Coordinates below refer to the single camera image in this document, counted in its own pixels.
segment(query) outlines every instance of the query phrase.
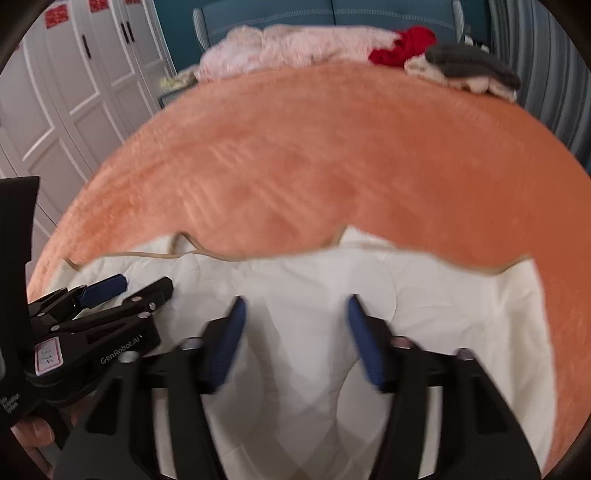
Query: printed label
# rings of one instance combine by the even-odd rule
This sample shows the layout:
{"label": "printed label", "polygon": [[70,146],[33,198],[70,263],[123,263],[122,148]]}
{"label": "printed label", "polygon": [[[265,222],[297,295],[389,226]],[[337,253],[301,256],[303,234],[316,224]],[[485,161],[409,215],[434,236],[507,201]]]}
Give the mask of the printed label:
{"label": "printed label", "polygon": [[110,362],[111,360],[114,360],[115,358],[117,358],[119,355],[121,355],[126,350],[129,350],[134,345],[140,343],[142,341],[142,338],[144,338],[144,337],[141,334],[139,334],[138,336],[133,337],[125,345],[121,345],[119,348],[116,348],[115,350],[113,350],[109,355],[106,355],[103,358],[101,358],[100,359],[100,363],[103,364],[103,365],[106,365],[107,362]]}
{"label": "printed label", "polygon": [[35,373],[46,374],[64,364],[59,337],[50,338],[35,345]]}
{"label": "printed label", "polygon": [[19,398],[21,398],[20,393],[16,393],[12,397],[2,397],[0,398],[0,405],[3,406],[6,413],[10,415],[17,409]]}
{"label": "printed label", "polygon": [[109,1],[108,0],[88,0],[88,5],[90,6],[90,13],[97,13],[101,10],[108,10],[109,9]]}
{"label": "printed label", "polygon": [[47,28],[55,27],[60,23],[67,22],[70,19],[68,14],[68,6],[60,5],[59,7],[50,8],[45,12],[45,26]]}

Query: screw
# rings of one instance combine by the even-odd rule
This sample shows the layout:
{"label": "screw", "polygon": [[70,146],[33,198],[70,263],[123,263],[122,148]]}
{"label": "screw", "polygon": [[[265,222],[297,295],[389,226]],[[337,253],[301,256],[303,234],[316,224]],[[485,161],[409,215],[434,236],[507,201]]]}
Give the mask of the screw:
{"label": "screw", "polygon": [[120,354],[117,360],[119,360],[119,362],[121,362],[122,364],[130,364],[132,362],[135,362],[138,358],[138,352],[136,352],[135,350],[128,350],[127,352],[123,352],[122,354]]}
{"label": "screw", "polygon": [[181,343],[183,350],[197,350],[203,346],[203,340],[199,337],[185,338]]}
{"label": "screw", "polygon": [[413,347],[413,342],[407,338],[407,337],[392,337],[392,340],[390,340],[390,345],[392,345],[394,348],[404,348],[404,349],[409,349]]}
{"label": "screw", "polygon": [[472,353],[472,350],[470,350],[469,348],[460,348],[457,352],[456,352],[456,357],[458,357],[460,360],[474,360],[474,354]]}

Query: human hand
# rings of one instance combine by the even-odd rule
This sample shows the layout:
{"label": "human hand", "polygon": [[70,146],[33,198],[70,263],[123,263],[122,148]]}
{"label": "human hand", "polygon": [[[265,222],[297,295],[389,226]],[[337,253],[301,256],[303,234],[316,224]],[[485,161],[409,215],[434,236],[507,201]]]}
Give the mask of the human hand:
{"label": "human hand", "polygon": [[39,469],[48,478],[52,478],[53,469],[38,450],[39,447],[49,446],[55,441],[55,435],[49,424],[38,417],[29,417],[13,426],[12,433]]}

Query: gray curtain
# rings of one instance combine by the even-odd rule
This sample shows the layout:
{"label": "gray curtain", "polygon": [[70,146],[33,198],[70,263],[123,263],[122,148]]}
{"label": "gray curtain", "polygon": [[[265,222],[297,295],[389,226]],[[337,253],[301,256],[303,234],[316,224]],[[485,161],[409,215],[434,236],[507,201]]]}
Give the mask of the gray curtain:
{"label": "gray curtain", "polygon": [[492,52],[523,81],[518,103],[591,173],[591,72],[538,0],[489,0]]}

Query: gray sock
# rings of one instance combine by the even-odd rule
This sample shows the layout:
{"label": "gray sock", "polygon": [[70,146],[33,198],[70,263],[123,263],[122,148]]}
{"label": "gray sock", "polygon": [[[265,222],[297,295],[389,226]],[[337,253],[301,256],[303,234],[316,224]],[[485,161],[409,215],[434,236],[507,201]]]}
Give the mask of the gray sock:
{"label": "gray sock", "polygon": [[486,76],[509,88],[521,88],[521,79],[505,62],[471,45],[437,43],[426,50],[425,58],[448,78]]}

